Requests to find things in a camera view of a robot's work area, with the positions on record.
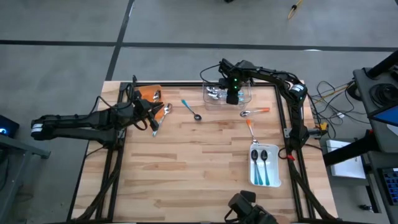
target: spoon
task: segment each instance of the spoon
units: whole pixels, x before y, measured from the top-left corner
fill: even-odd
[[[257,150],[251,151],[251,159],[254,162],[254,184],[255,185],[262,185],[262,179],[260,176],[259,168],[257,167],[257,159],[259,157],[259,153]]]
[[[163,109],[163,110],[164,110],[164,114],[163,114],[163,117],[162,117],[162,118],[160,119],[160,121],[159,121],[159,127],[157,128],[157,131],[159,130],[160,125],[162,125],[163,120],[164,120],[164,118],[166,117],[166,115],[167,115],[168,113],[171,112],[172,108],[173,108],[173,104],[168,103],[167,106],[165,106],[165,108]],[[154,131],[154,132],[152,133],[152,136],[153,136],[153,137],[156,136],[157,131]]]
[[[193,110],[191,109],[191,107],[189,107],[188,103],[185,100],[181,100],[181,102],[188,108],[188,110],[193,113],[193,118],[195,119],[195,121],[201,121],[201,116],[193,112]]]
[[[268,152],[266,150],[263,150],[261,152],[261,159],[264,161],[264,170],[266,172],[266,186],[268,186],[269,185],[269,179],[268,179],[267,164],[266,164],[266,160],[268,159]]]
[[[154,103],[156,103],[156,102],[158,102],[158,101],[159,101],[159,99],[160,99],[160,96],[161,96],[161,92],[160,92],[160,90],[156,90],[156,92],[155,92],[155,94],[154,94],[154,97],[153,97],[153,99],[154,99]]]
[[[253,138],[252,143],[253,143],[253,144],[259,144],[259,141],[257,141],[257,140],[254,138],[253,129],[251,128],[251,120],[247,119],[247,120],[246,120],[246,123],[247,123],[248,126],[249,126],[250,133],[251,133],[251,137]]]
[[[268,112],[269,108],[264,108],[261,110],[255,110],[255,111],[242,111],[241,112],[241,117],[249,116],[251,113],[257,113],[257,112]]]

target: concrete floor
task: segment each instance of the concrete floor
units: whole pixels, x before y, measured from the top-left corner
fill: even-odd
[[[128,0],[0,0],[0,40],[115,42]],[[393,0],[304,1],[287,21],[295,1],[136,0],[125,42],[398,47],[398,6]],[[0,45],[0,113],[17,121],[17,138],[50,149],[49,160],[30,163],[23,192],[10,221],[62,222],[66,219],[86,141],[30,137],[30,121],[43,114],[87,113],[100,94],[114,47]],[[356,68],[372,67],[390,52],[312,52],[298,50],[128,48],[120,51],[113,80],[199,80],[198,72],[223,57],[286,70],[305,81],[311,94],[328,81],[340,85]],[[206,74],[217,78],[216,72]],[[361,102],[351,100],[363,112]],[[350,109],[344,96],[332,105]],[[352,114],[366,121],[366,117]],[[344,118],[336,137],[361,137],[368,124]],[[369,203],[365,187],[331,179],[340,218],[387,223],[386,215],[360,211]]]

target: camera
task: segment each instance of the camera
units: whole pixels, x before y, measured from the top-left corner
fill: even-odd
[[[256,193],[242,190],[235,194],[228,202],[231,210],[226,214],[224,220],[226,223],[238,222],[240,224],[278,224],[275,217],[264,210],[259,205],[252,206],[256,201]],[[237,218],[227,220],[227,217],[234,211]]]

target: wooden table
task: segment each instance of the wooden table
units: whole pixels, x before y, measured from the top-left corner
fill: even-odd
[[[104,83],[101,96],[111,105],[116,103],[119,85],[120,82]],[[128,127],[114,222],[223,222],[229,200],[240,190],[257,193],[257,203],[279,223],[297,221],[286,161],[279,159],[280,187],[249,183],[248,150],[252,138],[240,111],[206,110],[201,87],[162,87],[162,97],[164,103],[173,104],[173,109],[155,138],[150,128],[139,131]],[[201,122],[193,120],[181,99],[202,116]],[[252,100],[246,108],[263,107],[270,107],[271,111],[249,117],[256,139],[284,147],[273,87],[252,88]],[[104,104],[99,106],[100,110],[105,108]],[[304,103],[304,114],[305,125],[313,128],[308,100]],[[290,124],[289,116],[285,117]],[[308,143],[319,146],[316,140]],[[87,153],[99,147],[97,142],[91,142]],[[311,190],[328,212],[337,217],[322,153],[307,146],[302,151]],[[98,193],[105,158],[106,150],[101,150],[86,159],[72,218],[82,214]],[[301,190],[300,198],[307,217]]]

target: clear plastic container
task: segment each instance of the clear plastic container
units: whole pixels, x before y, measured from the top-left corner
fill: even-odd
[[[262,180],[262,185],[254,184],[255,177],[255,165],[254,161],[251,159],[251,152],[257,150],[259,157],[257,160],[257,167],[259,169],[260,177]],[[266,160],[267,175],[269,179],[269,185],[266,185],[266,172],[264,168],[264,161],[261,159],[261,152],[266,150],[268,153],[268,159]],[[278,168],[278,151],[279,148],[276,145],[271,144],[251,144],[249,152],[249,182],[255,186],[261,187],[279,187],[281,181],[279,180],[279,168]]]
[[[239,91],[239,102],[237,105],[226,103],[227,89],[221,90],[219,86],[203,82],[203,101],[207,110],[243,110],[251,101],[251,87],[244,83]]]

